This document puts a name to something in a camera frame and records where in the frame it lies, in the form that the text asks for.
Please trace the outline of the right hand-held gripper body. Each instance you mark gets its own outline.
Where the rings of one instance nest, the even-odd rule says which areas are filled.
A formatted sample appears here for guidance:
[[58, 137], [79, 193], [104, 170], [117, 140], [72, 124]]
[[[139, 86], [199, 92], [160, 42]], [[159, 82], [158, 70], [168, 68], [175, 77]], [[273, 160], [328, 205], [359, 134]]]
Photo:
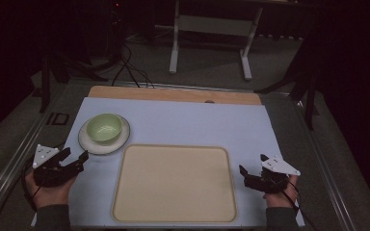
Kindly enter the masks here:
[[264, 193], [281, 193], [287, 188], [289, 176], [300, 176], [301, 172], [292, 167], [279, 157], [269, 157], [266, 162], [261, 162], [262, 171], [259, 176], [252, 176], [252, 179], [245, 180], [247, 188]]

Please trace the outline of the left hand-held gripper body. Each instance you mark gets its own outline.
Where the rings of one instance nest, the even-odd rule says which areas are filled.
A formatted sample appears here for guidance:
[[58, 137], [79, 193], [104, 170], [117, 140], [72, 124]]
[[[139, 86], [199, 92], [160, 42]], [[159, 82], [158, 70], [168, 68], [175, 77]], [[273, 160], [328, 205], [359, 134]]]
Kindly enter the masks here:
[[35, 156], [32, 161], [34, 179], [37, 186], [54, 188], [63, 185], [69, 179], [79, 174], [79, 168], [72, 163], [62, 166], [55, 162], [55, 156], [61, 152], [59, 148], [37, 145]]

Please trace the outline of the white plate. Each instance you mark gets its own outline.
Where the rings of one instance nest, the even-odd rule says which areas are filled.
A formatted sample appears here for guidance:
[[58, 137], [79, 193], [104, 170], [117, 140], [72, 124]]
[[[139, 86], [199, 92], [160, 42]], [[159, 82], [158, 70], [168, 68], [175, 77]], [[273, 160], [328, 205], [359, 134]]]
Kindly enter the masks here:
[[87, 134], [87, 123], [89, 121], [88, 120], [84, 123], [84, 125], [81, 127], [79, 131], [78, 141], [79, 141], [80, 146], [84, 150], [88, 150], [90, 153], [94, 155], [109, 154], [123, 147], [128, 141], [129, 136], [130, 136], [130, 125], [124, 117], [122, 117], [121, 115], [117, 115], [117, 116], [121, 118], [122, 131], [116, 140], [108, 144], [100, 144], [100, 143], [92, 141]]

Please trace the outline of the green bowl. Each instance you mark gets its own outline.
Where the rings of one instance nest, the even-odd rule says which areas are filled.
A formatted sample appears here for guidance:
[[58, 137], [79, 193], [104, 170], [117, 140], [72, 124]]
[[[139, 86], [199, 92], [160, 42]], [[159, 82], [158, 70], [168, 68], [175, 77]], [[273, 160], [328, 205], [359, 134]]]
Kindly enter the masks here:
[[116, 140], [121, 131], [121, 118], [114, 114], [96, 115], [87, 123], [87, 134], [89, 138], [100, 144], [108, 144]]

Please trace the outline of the beige tray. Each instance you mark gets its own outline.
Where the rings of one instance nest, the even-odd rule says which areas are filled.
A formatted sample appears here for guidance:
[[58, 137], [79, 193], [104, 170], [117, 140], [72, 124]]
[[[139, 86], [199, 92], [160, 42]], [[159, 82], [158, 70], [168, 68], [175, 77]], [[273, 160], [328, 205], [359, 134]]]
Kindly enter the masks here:
[[234, 221], [237, 206], [227, 151], [219, 146], [127, 146], [113, 217], [130, 223]]

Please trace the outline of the person's left hand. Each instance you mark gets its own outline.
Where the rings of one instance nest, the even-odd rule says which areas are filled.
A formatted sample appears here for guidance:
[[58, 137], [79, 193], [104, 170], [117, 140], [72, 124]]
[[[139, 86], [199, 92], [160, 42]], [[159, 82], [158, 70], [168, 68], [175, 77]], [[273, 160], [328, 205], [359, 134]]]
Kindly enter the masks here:
[[75, 180], [76, 178], [73, 177], [61, 186], [54, 188], [40, 188], [35, 183], [33, 171], [29, 172], [25, 177], [29, 194], [32, 196], [32, 200], [38, 209], [52, 205], [67, 205], [69, 191]]

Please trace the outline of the person's right hand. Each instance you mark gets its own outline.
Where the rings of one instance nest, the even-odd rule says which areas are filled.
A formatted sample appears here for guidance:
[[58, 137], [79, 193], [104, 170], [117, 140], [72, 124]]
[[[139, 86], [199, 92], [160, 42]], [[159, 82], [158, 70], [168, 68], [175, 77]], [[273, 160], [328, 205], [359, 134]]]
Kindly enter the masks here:
[[299, 193], [296, 188], [298, 177], [296, 175], [289, 176], [289, 183], [283, 192], [265, 193], [263, 198], [266, 201], [268, 208], [294, 208]]

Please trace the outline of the black floor socket plate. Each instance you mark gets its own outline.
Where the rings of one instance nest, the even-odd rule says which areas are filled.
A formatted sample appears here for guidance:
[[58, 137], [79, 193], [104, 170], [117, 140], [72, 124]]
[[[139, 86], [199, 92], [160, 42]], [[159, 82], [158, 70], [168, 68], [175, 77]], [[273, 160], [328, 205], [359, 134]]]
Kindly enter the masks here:
[[69, 115], [63, 113], [51, 113], [46, 120], [47, 125], [67, 125]]

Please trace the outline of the light blue table mat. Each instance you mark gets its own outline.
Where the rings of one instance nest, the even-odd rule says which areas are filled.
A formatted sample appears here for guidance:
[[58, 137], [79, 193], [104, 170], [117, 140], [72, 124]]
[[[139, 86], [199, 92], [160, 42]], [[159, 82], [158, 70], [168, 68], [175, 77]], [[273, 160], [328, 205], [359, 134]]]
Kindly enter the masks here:
[[[123, 100], [87, 97], [83, 100], [66, 140], [72, 157], [82, 152], [78, 135], [90, 118], [113, 113], [127, 119], [130, 136], [126, 144], [104, 156], [92, 155], [84, 164], [70, 192], [70, 221], [85, 228], [248, 228], [266, 223], [261, 192], [245, 188], [239, 172], [261, 170], [260, 154], [277, 156], [280, 151], [272, 124], [263, 106]], [[114, 199], [122, 155], [131, 144], [219, 146], [227, 151], [235, 192], [237, 217], [225, 223], [130, 223], [113, 217]]]

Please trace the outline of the black metal stand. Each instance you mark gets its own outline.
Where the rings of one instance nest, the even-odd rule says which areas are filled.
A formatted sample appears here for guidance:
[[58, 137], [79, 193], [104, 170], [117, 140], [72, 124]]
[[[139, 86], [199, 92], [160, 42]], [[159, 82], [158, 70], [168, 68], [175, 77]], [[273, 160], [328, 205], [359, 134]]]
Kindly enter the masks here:
[[94, 72], [88, 70], [86, 67], [83, 67], [81, 64], [69, 58], [65, 54], [61, 52], [49, 52], [42, 56], [41, 62], [41, 113], [43, 113], [49, 106], [51, 99], [50, 74], [53, 73], [54, 75], [59, 75], [67, 81], [67, 65], [95, 81], [105, 81], [105, 78], [96, 75]]

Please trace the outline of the black tripod stand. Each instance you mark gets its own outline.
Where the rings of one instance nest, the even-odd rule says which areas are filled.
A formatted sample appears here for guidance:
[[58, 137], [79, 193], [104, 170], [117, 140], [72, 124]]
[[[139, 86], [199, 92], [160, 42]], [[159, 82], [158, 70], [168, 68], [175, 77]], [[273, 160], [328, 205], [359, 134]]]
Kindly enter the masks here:
[[317, 30], [318, 22], [313, 21], [309, 31], [304, 37], [302, 45], [280, 81], [269, 87], [255, 91], [256, 93], [267, 94], [290, 83], [295, 83], [288, 96], [297, 102], [301, 101], [302, 98], [306, 96], [304, 122], [310, 131], [313, 130], [312, 115], [314, 112], [316, 83], [319, 76], [319, 71], [316, 67]]

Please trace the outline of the white metal table frame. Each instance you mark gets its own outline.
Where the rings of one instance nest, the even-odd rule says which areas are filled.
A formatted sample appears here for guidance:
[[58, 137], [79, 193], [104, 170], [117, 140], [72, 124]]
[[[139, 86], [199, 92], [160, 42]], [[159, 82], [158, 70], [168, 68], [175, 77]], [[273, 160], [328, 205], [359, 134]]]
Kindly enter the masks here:
[[175, 0], [174, 22], [173, 22], [173, 43], [170, 60], [169, 73], [177, 72], [178, 52], [179, 52], [179, 32], [197, 32], [217, 35], [229, 35], [246, 37], [246, 46], [239, 51], [243, 75], [246, 81], [252, 79], [251, 66], [249, 62], [249, 52], [257, 30], [263, 9], [257, 8], [253, 12], [252, 21], [225, 19], [206, 16], [194, 16], [180, 13], [180, 0]]

